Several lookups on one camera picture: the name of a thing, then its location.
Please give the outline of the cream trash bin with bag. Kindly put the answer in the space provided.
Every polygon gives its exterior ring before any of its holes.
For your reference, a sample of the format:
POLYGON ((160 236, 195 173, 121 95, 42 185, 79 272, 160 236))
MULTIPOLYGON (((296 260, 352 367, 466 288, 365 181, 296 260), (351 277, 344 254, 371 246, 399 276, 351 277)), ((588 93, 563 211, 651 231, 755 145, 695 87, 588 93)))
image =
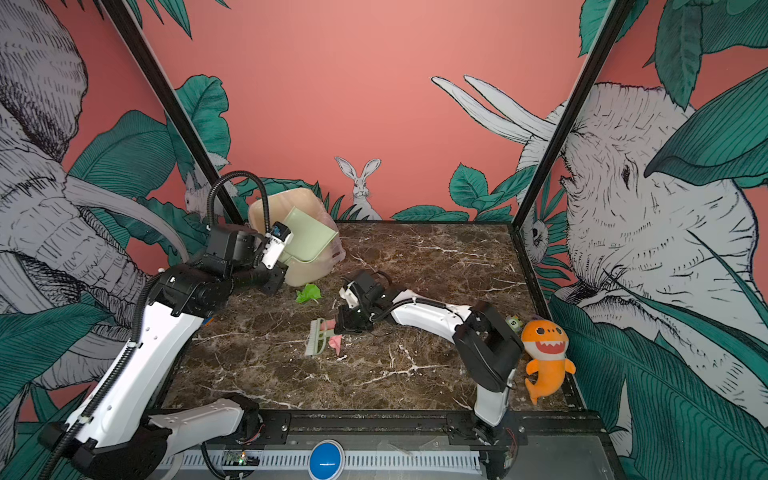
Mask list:
POLYGON ((339 230, 323 203, 308 188, 268 196, 270 224, 281 223, 292 238, 277 261, 287 267, 284 283, 302 287, 328 275, 345 258, 339 230))

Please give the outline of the light green dustpan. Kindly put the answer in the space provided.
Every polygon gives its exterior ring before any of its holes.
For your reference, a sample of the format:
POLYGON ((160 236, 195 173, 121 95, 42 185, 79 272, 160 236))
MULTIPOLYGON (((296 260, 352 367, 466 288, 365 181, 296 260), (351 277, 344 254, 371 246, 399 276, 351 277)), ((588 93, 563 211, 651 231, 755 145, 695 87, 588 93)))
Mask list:
POLYGON ((296 207, 288 213, 283 224, 292 233, 291 240, 280 256, 283 262, 295 260, 311 263, 338 235, 336 230, 296 207))

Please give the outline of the light green hand brush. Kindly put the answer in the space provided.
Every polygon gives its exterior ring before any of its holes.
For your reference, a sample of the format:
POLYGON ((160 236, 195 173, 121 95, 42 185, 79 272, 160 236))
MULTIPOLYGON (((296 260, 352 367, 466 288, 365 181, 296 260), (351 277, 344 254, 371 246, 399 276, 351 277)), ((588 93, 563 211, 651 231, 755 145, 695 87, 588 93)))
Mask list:
POLYGON ((319 355, 327 346, 328 339, 335 335, 333 330, 324 330, 324 322, 328 321, 318 318, 310 323, 310 332, 305 348, 305 356, 319 355))

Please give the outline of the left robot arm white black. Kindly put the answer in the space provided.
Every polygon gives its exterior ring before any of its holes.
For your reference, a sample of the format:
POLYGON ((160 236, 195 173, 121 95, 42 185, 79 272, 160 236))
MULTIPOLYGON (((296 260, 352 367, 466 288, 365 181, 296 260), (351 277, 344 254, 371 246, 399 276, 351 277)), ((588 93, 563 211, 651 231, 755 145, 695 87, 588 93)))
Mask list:
POLYGON ((264 234, 214 225, 205 250, 152 277, 134 309, 131 337, 105 376, 67 420, 41 432, 51 454, 40 478, 51 478, 67 458, 91 479, 146 479, 166 458, 208 440, 234 433, 253 439, 259 406, 240 394, 173 414, 147 409, 183 347, 237 288, 276 293, 287 271, 279 258, 292 238, 280 222, 264 234))

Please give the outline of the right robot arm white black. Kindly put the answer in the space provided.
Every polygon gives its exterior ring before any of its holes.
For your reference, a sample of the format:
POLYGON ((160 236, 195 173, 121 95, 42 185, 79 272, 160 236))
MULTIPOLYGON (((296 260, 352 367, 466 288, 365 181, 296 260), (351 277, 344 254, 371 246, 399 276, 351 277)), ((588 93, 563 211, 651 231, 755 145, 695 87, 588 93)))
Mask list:
POLYGON ((381 322, 413 327, 449 341, 476 384, 469 437, 494 445, 505 434, 510 384, 523 354, 520 336, 487 301, 457 305, 430 299, 394 285, 379 283, 373 272, 360 270, 339 290, 334 332, 362 334, 381 322))

